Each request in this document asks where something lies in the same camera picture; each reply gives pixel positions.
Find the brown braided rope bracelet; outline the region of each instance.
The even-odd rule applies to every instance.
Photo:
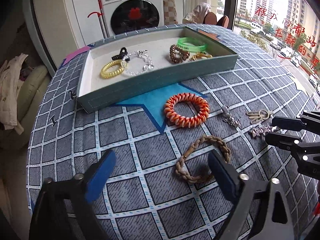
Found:
[[[220,137],[216,137],[213,135],[205,135],[205,134],[202,135],[199,139],[197,139],[195,142],[193,142],[190,145],[189,149],[180,157],[180,159],[176,163],[176,174],[178,176],[181,176],[183,179],[185,179],[189,183],[201,183],[201,182],[209,181],[214,178],[212,173],[206,176],[193,177],[190,175],[188,171],[182,170],[184,162],[186,161],[188,156],[191,153],[193,153],[199,147],[200,144],[204,142],[215,144],[219,148],[219,150],[222,152],[225,162],[226,163],[230,162],[231,151],[227,147],[226,143]]]

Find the tablecloth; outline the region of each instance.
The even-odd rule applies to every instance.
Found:
[[[159,131],[144,105],[110,106],[87,114],[68,92],[76,90],[84,63],[85,53],[77,55],[52,78],[36,117],[28,147],[26,188],[30,213],[44,178],[71,179],[97,162],[104,150],[112,148],[116,166],[92,204],[111,239],[212,239],[232,204],[223,197],[215,180],[192,185],[174,174],[177,159],[190,143],[202,134],[212,134],[222,137],[231,148],[231,164],[238,172],[253,179],[280,180],[295,234],[304,228],[317,201],[316,181],[298,174],[290,152],[269,146],[261,138],[253,139],[248,133],[252,125],[245,112],[266,109],[272,110],[273,116],[295,117],[303,109],[313,110],[315,104],[296,89],[291,74],[257,45],[219,26],[189,26],[218,34],[221,42],[239,55],[234,70],[182,82],[207,96],[208,120],[193,129],[168,124]],[[94,46],[128,35],[98,41]],[[222,122],[222,105],[230,105],[241,128]],[[192,105],[184,103],[178,104],[176,110],[185,116],[196,112]],[[320,141],[311,132],[282,132],[298,134],[304,141]],[[192,175],[206,167],[207,152],[212,148],[201,145],[188,158],[186,165]],[[252,205],[240,239],[248,236],[257,204]],[[67,201],[66,205],[70,223],[82,239],[72,207]]]

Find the green silicone wristband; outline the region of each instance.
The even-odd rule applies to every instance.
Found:
[[[189,52],[204,52],[207,44],[194,38],[179,38],[177,46]]]

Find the orange coil hair tie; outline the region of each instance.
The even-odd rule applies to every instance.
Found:
[[[174,106],[178,102],[189,101],[199,106],[200,111],[194,117],[185,117],[174,111]],[[201,125],[209,116],[209,105],[207,100],[191,93],[181,93],[170,97],[164,105],[164,113],[170,122],[175,123],[179,127],[196,127]]]

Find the checkered tablecloth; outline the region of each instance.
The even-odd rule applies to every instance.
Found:
[[[71,179],[97,162],[104,150],[112,148],[116,167],[92,205],[111,239],[212,239],[232,204],[225,200],[215,180],[191,185],[174,174],[174,165],[189,144],[202,134],[212,134],[222,137],[231,148],[231,164],[238,172],[253,179],[280,180],[295,234],[304,228],[317,201],[316,181],[298,174],[288,151],[268,146],[261,138],[252,139],[248,133],[252,125],[245,112],[266,109],[274,111],[274,116],[295,117],[303,109],[313,110],[315,104],[296,89],[290,73],[257,45],[219,26],[190,27],[218,34],[222,43],[239,55],[234,70],[183,82],[207,95],[208,120],[194,129],[168,125],[160,134],[141,107],[113,106],[86,114],[67,92],[75,91],[84,63],[84,53],[76,56],[57,71],[36,117],[28,147],[30,212],[44,178]],[[222,105],[230,105],[233,116],[240,118],[240,129],[222,122]],[[176,109],[185,116],[193,116],[196,111],[188,104],[178,104]],[[57,121],[54,126],[53,115]],[[320,141],[310,132],[282,132],[297,134],[307,142]],[[206,166],[207,152],[212,148],[201,145],[189,157],[186,165],[191,174],[198,174]],[[240,239],[248,236],[257,204],[252,205]],[[74,231],[79,239],[83,238],[68,202],[67,209]]]

